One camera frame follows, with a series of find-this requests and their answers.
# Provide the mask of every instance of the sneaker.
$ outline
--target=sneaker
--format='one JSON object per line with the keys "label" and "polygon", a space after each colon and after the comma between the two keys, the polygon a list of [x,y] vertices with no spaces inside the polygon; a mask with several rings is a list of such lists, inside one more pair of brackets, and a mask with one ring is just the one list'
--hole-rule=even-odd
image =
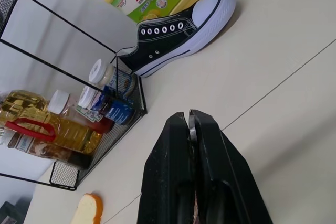
{"label": "sneaker", "polygon": [[150,76],[205,47],[228,23],[236,0],[199,0],[190,8],[138,24],[138,45],[117,52],[135,74]]}

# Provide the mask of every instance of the condiment bottle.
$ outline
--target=condiment bottle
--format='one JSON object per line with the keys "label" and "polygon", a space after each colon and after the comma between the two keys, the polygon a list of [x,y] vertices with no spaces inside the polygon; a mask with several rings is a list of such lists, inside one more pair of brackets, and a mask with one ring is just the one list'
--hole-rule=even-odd
{"label": "condiment bottle", "polygon": [[97,111],[120,125],[129,124],[135,115],[135,109],[120,100],[116,100],[117,94],[114,89],[104,86],[103,91],[105,94],[85,86],[79,99],[79,106]]}
{"label": "condiment bottle", "polygon": [[44,97],[14,90],[0,94],[0,123],[44,142],[89,154],[98,146],[102,134],[47,111]]}
{"label": "condiment bottle", "polygon": [[8,148],[15,148],[34,156],[58,160],[80,170],[89,168],[92,161],[92,156],[43,142],[9,129],[5,129],[4,134],[0,136],[0,145],[6,145]]}
{"label": "condiment bottle", "polygon": [[89,111],[78,106],[75,95],[57,90],[49,102],[48,111],[59,115],[63,119],[79,123],[100,133],[108,133],[114,122],[100,115],[98,112]]}
{"label": "condiment bottle", "polygon": [[100,59],[92,67],[89,82],[99,88],[109,86],[117,90],[117,77],[118,92],[128,97],[133,92],[137,82],[136,75],[127,74],[120,69],[117,70],[113,65],[103,63]]}

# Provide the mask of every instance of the white wall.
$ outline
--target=white wall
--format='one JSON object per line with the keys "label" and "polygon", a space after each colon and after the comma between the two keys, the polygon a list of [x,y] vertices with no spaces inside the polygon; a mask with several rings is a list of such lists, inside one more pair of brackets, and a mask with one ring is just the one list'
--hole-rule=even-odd
{"label": "white wall", "polygon": [[[114,50],[133,46],[136,24],[104,0],[38,0]],[[113,53],[31,0],[19,0],[2,36],[82,79],[99,58]],[[26,89],[50,98],[56,89],[80,94],[83,85],[0,44],[0,91]],[[0,173],[37,179],[50,164],[17,150],[0,148]],[[0,205],[31,197],[33,185],[0,177]]]}

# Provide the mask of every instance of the cooking oil bottle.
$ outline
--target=cooking oil bottle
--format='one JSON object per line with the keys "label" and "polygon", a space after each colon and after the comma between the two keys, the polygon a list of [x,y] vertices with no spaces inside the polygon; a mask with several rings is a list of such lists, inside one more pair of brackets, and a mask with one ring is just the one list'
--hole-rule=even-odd
{"label": "cooking oil bottle", "polygon": [[47,111],[44,97],[14,90],[0,94],[0,123],[19,133],[85,154],[93,152],[102,135]]}

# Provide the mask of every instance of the black metal wire rack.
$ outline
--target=black metal wire rack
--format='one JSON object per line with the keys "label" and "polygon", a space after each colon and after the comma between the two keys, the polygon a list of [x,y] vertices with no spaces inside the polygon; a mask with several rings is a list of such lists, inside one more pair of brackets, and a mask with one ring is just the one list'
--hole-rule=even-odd
{"label": "black metal wire rack", "polygon": [[[85,81],[77,78],[76,76],[74,76],[74,75],[72,75],[68,72],[65,72],[64,70],[58,68],[57,66],[54,66],[54,65],[42,60],[41,58],[39,58],[39,57],[37,57],[37,56],[27,52],[27,51],[15,46],[14,44],[12,44],[10,42],[7,42],[7,41],[2,39],[2,34],[3,34],[3,32],[6,28],[6,25],[9,21],[9,19],[10,19],[10,15],[12,14],[12,11],[13,11],[17,1],[18,0],[0,0],[0,43],[3,43],[5,45],[15,49],[15,50],[25,54],[26,56],[28,56],[30,58],[33,58],[34,60],[37,60],[37,61],[53,68],[54,70],[56,70],[58,72],[61,72],[65,75],[73,78],[74,80],[76,80],[76,81],[78,81],[82,84],[85,84],[85,85],[87,85],[87,86],[89,86],[89,87],[91,87],[91,88],[93,88],[97,91],[103,92],[102,90],[100,90],[99,88],[89,84],[88,82],[85,82]],[[75,26],[71,22],[67,21],[66,19],[64,19],[63,17],[61,17],[60,15],[58,15],[53,10],[49,9],[48,7],[46,7],[45,5],[40,3],[39,1],[37,1],[37,0],[31,0],[31,1],[35,2],[39,6],[43,7],[47,11],[51,12],[52,14],[54,14],[55,16],[57,16],[58,18],[60,18],[64,22],[66,22],[68,25],[72,26],[76,30],[80,31],[81,33],[85,34],[86,36],[88,36],[89,38],[94,40],[95,42],[99,43],[101,46],[107,48],[108,50],[111,51],[111,53],[113,55],[115,54],[115,51],[113,49],[109,48],[108,46],[106,46],[102,42],[93,38],[91,35],[89,35],[85,31],[83,31],[79,27]],[[123,64],[118,59],[118,57],[114,56],[114,58],[111,61],[111,64],[114,64],[116,66],[116,69],[117,69],[117,91],[115,93],[115,97],[113,97],[113,98],[115,100],[121,100],[122,102],[127,103],[129,106],[131,106],[135,110],[135,114],[134,114],[134,117],[133,117],[132,121],[128,125],[122,126],[122,125],[115,124],[115,126],[112,128],[112,130],[102,137],[102,140],[100,141],[98,147],[96,148],[96,150],[93,153],[93,159],[92,159],[90,167],[86,170],[79,171],[79,170],[77,170],[73,167],[70,167],[70,166],[62,163],[62,162],[55,162],[54,166],[52,168],[49,183],[43,183],[43,182],[39,182],[39,181],[36,181],[36,180],[31,180],[31,179],[27,179],[27,178],[12,176],[12,175],[9,175],[9,174],[0,173],[0,176],[19,179],[19,180],[24,180],[24,181],[37,183],[37,184],[41,184],[41,185],[46,185],[46,186],[62,188],[62,189],[66,189],[66,190],[76,190],[77,189],[79,184],[89,175],[89,173],[99,164],[99,162],[132,129],[132,127],[145,114],[147,114],[147,109],[146,109],[145,97],[144,97],[144,93],[143,93],[143,89],[142,89],[141,78],[139,78],[138,76],[133,74],[131,72],[131,70],[128,69],[126,67],[126,65]],[[122,78],[122,76],[123,76],[122,74],[119,74],[119,71],[123,71],[123,72],[126,72],[128,74],[131,74],[132,78],[135,81],[134,90],[132,91],[132,93],[127,98],[120,95],[120,93],[118,92],[118,89],[121,90],[122,85],[124,85],[124,83],[125,83],[125,81],[122,80],[122,79],[118,80],[118,77]]]}

